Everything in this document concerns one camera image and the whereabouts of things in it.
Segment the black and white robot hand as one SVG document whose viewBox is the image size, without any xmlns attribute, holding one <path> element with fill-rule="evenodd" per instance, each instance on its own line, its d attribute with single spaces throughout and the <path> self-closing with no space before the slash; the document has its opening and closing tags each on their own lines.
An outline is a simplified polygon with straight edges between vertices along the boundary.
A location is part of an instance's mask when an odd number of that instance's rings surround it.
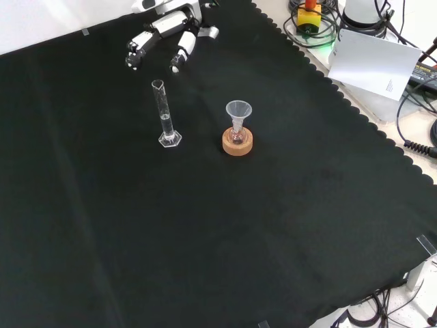
<svg viewBox="0 0 437 328">
<path fill-rule="evenodd" d="M 143 58 L 154 45 L 164 38 L 181 33 L 176 54 L 170 63 L 170 70 L 178 73 L 187 62 L 197 40 L 202 22 L 202 12 L 198 1 L 135 1 L 132 12 L 140 14 L 155 10 L 158 20 L 145 26 L 144 31 L 127 44 L 126 65 L 137 70 Z"/>
</svg>

